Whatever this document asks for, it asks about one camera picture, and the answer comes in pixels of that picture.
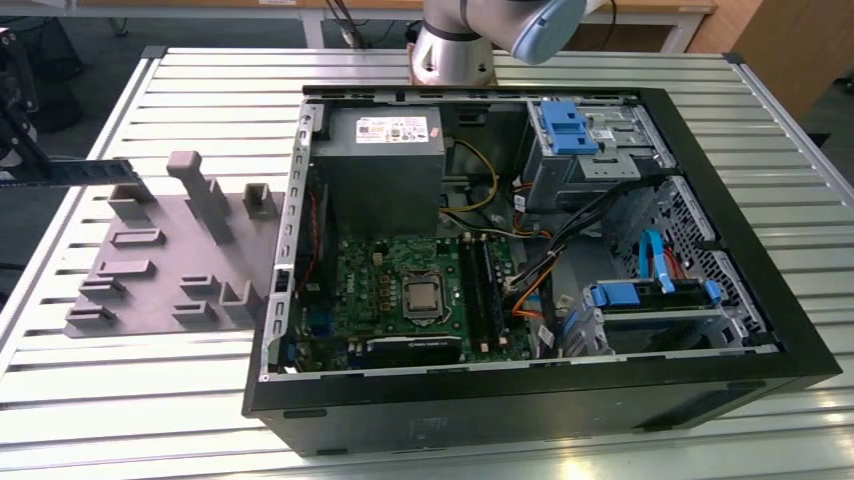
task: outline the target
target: white cable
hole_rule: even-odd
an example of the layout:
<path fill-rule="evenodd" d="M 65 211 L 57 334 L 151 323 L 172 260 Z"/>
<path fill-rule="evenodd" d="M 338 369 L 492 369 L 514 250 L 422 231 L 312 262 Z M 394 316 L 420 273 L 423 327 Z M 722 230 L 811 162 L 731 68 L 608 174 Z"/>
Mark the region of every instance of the white cable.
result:
<path fill-rule="evenodd" d="M 459 223 L 456 221 L 456 219 L 448 215 L 444 214 L 444 212 L 442 213 L 455 224 L 459 228 L 462 228 L 463 230 L 472 230 L 475 232 L 486 232 L 486 233 L 496 233 L 498 235 L 504 235 L 506 237 L 512 237 L 512 238 L 531 238 L 530 235 L 516 235 L 515 233 L 510 233 L 506 232 L 503 230 L 495 230 L 494 228 L 468 228 L 466 225 L 463 225 L 462 223 Z"/>

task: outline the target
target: wooden desk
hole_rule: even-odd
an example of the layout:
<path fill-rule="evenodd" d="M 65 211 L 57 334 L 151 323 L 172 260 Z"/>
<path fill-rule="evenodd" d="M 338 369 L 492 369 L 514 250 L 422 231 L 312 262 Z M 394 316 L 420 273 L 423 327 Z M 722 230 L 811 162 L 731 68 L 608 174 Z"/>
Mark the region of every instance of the wooden desk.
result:
<path fill-rule="evenodd" d="M 308 48 L 324 48 L 320 23 L 332 18 L 326 0 L 71 0 L 69 15 L 87 17 L 298 18 Z M 419 20 L 423 0 L 347 0 L 360 20 Z M 714 0 L 616 0 L 619 25 L 670 27 L 660 51 L 685 52 Z M 611 23 L 611 5 L 584 18 L 586 24 Z"/>

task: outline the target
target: power supply label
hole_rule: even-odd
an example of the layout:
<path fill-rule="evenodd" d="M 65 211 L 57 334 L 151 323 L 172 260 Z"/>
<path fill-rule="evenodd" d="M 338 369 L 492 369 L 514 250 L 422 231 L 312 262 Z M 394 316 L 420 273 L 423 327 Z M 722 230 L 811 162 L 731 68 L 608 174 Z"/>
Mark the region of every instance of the power supply label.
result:
<path fill-rule="evenodd" d="M 427 117 L 362 117 L 356 143 L 428 142 Z"/>

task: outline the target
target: aluminum workbench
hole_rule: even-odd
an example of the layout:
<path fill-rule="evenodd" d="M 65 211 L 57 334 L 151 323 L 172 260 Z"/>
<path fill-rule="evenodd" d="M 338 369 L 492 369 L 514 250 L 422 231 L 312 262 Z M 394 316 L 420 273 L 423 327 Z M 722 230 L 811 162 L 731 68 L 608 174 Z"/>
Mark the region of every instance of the aluminum workbench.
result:
<path fill-rule="evenodd" d="M 750 70 L 721 56 L 496 55 L 504 85 L 666 88 L 845 373 L 690 431 L 302 459 L 240 416 L 251 332 L 61 333 L 112 210 L 72 188 L 0 317 L 0 477 L 834 478 L 854 475 L 854 192 Z M 304 84 L 407 82 L 403 51 L 171 49 L 144 59 L 89 158 L 156 194 L 172 150 L 224 191 L 284 191 Z"/>

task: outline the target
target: yellow wire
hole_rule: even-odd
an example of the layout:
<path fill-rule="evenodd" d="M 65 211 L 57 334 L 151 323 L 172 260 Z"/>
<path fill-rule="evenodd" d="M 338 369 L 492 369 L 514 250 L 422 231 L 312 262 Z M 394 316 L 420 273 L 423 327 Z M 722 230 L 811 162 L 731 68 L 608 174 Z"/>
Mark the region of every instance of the yellow wire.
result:
<path fill-rule="evenodd" d="M 512 306 L 512 312 L 514 313 L 516 312 L 516 310 L 519 310 L 519 308 L 522 308 L 522 305 L 524 304 L 524 300 L 528 298 L 528 296 L 531 295 L 531 293 L 534 292 L 536 287 L 539 287 L 539 284 L 543 283 L 543 280 L 546 280 L 546 277 L 548 276 L 548 274 L 554 270 L 556 264 L 558 264 L 558 262 L 554 261 L 551 263 L 551 266 L 546 269 L 546 271 L 543 273 L 540 273 L 539 277 L 536 278 L 536 281 L 531 284 L 531 286 L 528 287 L 528 289 L 524 292 L 524 295 L 522 295 L 522 298 L 519 298 L 519 301 Z"/>
<path fill-rule="evenodd" d="M 483 155 L 483 153 L 480 153 L 480 150 L 478 150 L 471 143 L 458 138 L 454 139 L 454 142 L 468 147 L 471 152 L 475 154 L 475 156 L 480 159 L 480 161 L 486 165 L 486 168 L 490 169 L 490 174 L 492 175 L 492 189 L 490 190 L 490 194 L 487 195 L 487 197 L 483 199 L 482 202 L 478 202 L 474 205 L 467 205 L 464 207 L 451 207 L 451 208 L 443 208 L 440 210 L 443 212 L 471 212 L 472 210 L 478 210 L 480 207 L 484 207 L 486 205 L 488 205 L 492 199 L 495 198 L 495 194 L 498 193 L 498 173 L 495 173 L 495 168 L 492 168 L 492 164 L 487 160 L 486 156 Z"/>

